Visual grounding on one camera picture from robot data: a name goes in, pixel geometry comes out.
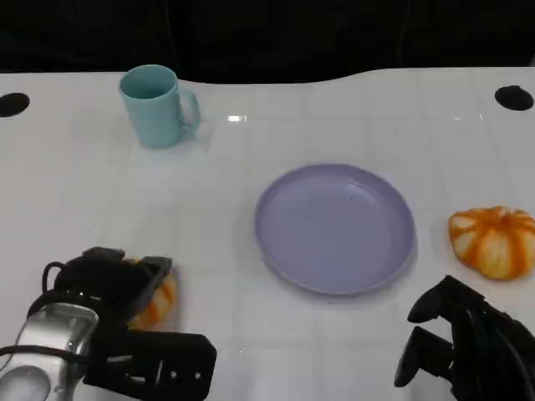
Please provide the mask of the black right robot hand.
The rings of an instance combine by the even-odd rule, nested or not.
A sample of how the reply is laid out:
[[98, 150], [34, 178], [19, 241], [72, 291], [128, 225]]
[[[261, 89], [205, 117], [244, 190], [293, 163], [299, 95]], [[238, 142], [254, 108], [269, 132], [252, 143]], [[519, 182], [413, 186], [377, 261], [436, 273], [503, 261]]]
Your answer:
[[407, 319], [415, 326], [395, 372], [397, 388], [423, 370], [448, 381], [457, 400], [534, 398], [534, 336], [481, 293], [445, 276]]

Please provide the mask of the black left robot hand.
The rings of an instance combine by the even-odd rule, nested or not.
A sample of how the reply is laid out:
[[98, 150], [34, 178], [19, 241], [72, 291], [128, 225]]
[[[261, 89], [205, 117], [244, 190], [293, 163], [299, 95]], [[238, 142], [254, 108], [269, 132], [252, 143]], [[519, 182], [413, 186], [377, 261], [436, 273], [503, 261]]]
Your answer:
[[101, 302], [135, 330], [162, 322], [177, 299], [177, 280], [168, 256], [128, 258], [121, 249], [92, 247], [59, 268], [52, 289]]

